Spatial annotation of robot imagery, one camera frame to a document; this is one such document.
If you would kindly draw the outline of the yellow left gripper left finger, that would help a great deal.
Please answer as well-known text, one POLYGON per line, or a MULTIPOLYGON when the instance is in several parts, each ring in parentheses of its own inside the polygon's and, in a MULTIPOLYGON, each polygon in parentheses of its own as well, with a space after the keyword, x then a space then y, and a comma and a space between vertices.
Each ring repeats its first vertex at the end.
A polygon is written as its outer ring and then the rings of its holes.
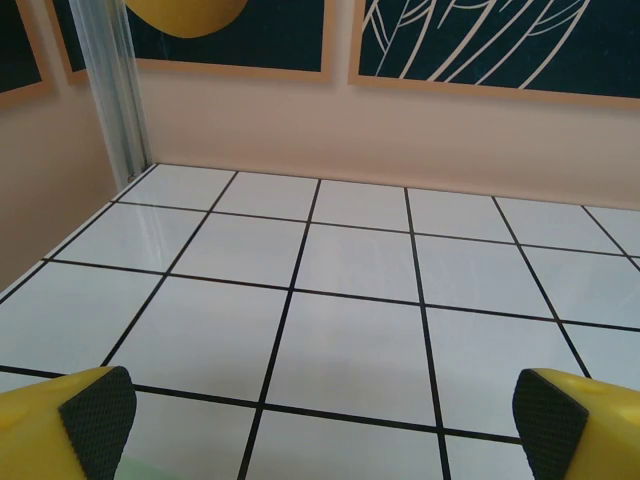
POLYGON ((113 479, 136 414, 122 366, 1 394, 3 479, 113 479))

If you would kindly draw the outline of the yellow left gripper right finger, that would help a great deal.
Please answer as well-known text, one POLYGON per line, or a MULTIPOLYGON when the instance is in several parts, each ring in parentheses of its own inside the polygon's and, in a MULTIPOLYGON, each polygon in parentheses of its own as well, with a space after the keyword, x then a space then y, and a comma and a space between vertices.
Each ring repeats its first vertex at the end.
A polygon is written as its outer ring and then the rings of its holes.
POLYGON ((637 479, 639 392, 554 369, 524 369, 513 416, 536 479, 637 479))

